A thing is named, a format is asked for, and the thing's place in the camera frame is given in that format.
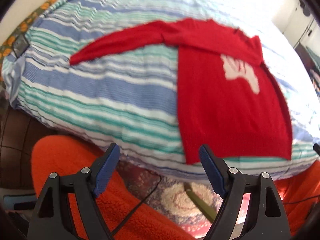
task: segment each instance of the striped bedsheet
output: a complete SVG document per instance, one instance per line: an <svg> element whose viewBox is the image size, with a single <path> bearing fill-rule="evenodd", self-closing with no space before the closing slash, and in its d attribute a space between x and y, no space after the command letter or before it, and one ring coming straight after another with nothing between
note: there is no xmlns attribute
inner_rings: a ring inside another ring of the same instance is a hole
<svg viewBox="0 0 320 240"><path fill-rule="evenodd" d="M3 63L10 103L47 126L76 134L103 150L119 144L122 158L185 181L208 182L200 164L186 165L177 121L177 49L164 45L69 66L69 57L96 38L156 19L213 18L259 35L263 55L290 109L292 160L228 158L247 174L282 179L318 155L320 104L298 55L263 15L237 0L58 0L26 33L30 46Z"/></svg>

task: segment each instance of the sweater sleeve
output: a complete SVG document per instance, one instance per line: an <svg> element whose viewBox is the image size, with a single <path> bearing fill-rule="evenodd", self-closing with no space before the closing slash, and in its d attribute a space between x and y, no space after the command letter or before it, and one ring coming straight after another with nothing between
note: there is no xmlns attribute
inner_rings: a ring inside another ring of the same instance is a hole
<svg viewBox="0 0 320 240"><path fill-rule="evenodd" d="M111 33L95 40L72 55L70 57L70 65L109 54L137 49L146 45L163 43L164 33L167 36L172 34L177 36L182 33L183 28L189 24L189 21L190 19L175 23L154 21Z"/></svg>

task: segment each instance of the ribbed hem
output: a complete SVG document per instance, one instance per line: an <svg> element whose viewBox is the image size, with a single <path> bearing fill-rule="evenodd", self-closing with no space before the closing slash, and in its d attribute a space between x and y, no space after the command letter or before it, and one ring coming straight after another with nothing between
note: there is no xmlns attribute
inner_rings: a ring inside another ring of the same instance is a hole
<svg viewBox="0 0 320 240"><path fill-rule="evenodd" d="M200 161L199 147L208 144L217 157L280 157L291 159L292 139L262 136L259 133L233 133L203 136L181 133L186 163Z"/></svg>

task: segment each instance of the person's leg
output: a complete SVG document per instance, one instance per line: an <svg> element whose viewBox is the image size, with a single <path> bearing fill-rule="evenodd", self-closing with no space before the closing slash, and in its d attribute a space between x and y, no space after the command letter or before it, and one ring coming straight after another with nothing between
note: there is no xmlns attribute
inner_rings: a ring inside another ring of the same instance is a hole
<svg viewBox="0 0 320 240"><path fill-rule="evenodd" d="M48 136L36 143L32 152L32 178L37 195L51 172L60 176L74 174L83 167L90 167L92 162L103 152L93 144L68 136ZM97 205L112 231L139 203L125 188L115 171L106 191L97 199ZM70 198L70 206L80 237L86 238L81 218L77 210L75 197ZM143 204L115 235L115 239L125 240L165 240L193 239L178 228L165 216Z"/></svg>
<svg viewBox="0 0 320 240"><path fill-rule="evenodd" d="M313 203L320 195L320 162L316 161L306 171L289 179L275 181L288 216L290 230L294 235L305 222Z"/></svg>

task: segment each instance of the blue gripper pad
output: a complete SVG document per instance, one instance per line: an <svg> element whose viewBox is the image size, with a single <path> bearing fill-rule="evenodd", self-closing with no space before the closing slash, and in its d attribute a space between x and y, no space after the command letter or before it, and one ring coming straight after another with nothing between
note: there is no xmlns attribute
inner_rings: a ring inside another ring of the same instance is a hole
<svg viewBox="0 0 320 240"><path fill-rule="evenodd" d="M227 192L224 187L223 176L203 145L199 148L199 157L214 192L224 199Z"/></svg>
<svg viewBox="0 0 320 240"><path fill-rule="evenodd" d="M92 192L96 198L106 190L108 182L111 178L113 171L116 168L119 158L120 148L116 144L97 174L96 187Z"/></svg>

